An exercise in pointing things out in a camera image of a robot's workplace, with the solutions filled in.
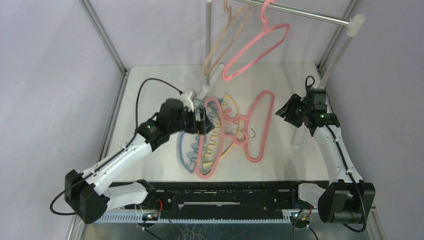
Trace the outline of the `yellow wavy wire hanger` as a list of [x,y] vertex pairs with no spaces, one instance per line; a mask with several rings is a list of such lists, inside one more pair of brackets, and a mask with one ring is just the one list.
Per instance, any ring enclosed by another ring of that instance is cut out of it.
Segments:
[[[222,111],[226,110],[226,109],[232,109],[232,113],[235,114],[236,112],[240,112],[236,101],[229,95],[229,94],[224,94],[224,96],[222,98],[218,98],[220,103],[221,103],[221,107],[222,107]],[[212,113],[208,113],[208,117],[210,118],[210,120],[212,120]],[[228,123],[226,121],[224,121],[224,134],[235,134],[236,130],[239,128],[239,124],[238,123]],[[232,143],[232,140],[229,138],[225,138],[223,137],[224,140],[224,146],[223,146],[223,154],[221,157],[221,160],[230,153],[230,151],[232,150],[232,148],[234,148],[236,145]]]

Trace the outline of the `beige plastic hanger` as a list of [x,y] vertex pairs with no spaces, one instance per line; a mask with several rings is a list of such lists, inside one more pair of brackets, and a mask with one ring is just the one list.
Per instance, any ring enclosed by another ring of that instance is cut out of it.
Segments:
[[240,37],[251,16],[252,8],[249,4],[234,8],[228,0],[222,2],[222,10],[226,16],[226,22],[218,37],[210,45],[210,49],[206,51],[206,59],[202,66],[204,76],[208,76],[221,63],[222,58]]

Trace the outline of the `green wavy wire hanger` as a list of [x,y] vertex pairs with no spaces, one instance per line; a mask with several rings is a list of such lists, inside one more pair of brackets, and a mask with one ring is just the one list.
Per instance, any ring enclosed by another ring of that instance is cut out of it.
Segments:
[[205,100],[204,99],[199,99],[199,98],[194,98],[194,100],[193,100],[193,106],[194,106],[194,109],[195,110],[198,110],[198,109],[206,109],[207,108],[207,104],[205,103]]

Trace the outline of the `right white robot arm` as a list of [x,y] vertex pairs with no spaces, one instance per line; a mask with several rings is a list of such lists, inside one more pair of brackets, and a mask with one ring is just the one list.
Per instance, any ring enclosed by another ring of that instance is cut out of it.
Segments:
[[324,223],[365,224],[376,190],[354,167],[345,147],[340,122],[327,112],[326,91],[309,88],[306,96],[293,94],[275,114],[299,128],[305,126],[323,156],[329,186],[301,183],[289,194],[289,203],[302,208],[309,203]]

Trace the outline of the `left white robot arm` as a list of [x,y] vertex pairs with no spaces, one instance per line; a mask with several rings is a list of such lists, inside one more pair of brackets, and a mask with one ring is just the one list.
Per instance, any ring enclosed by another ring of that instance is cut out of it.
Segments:
[[156,203],[156,189],[144,179],[112,186],[114,180],[136,162],[153,153],[170,136],[185,132],[206,135],[215,128],[204,106],[189,109],[180,99],[169,98],[151,118],[141,123],[131,140],[116,153],[78,173],[65,176],[64,200],[85,224],[99,220],[106,212],[128,205],[145,209]]

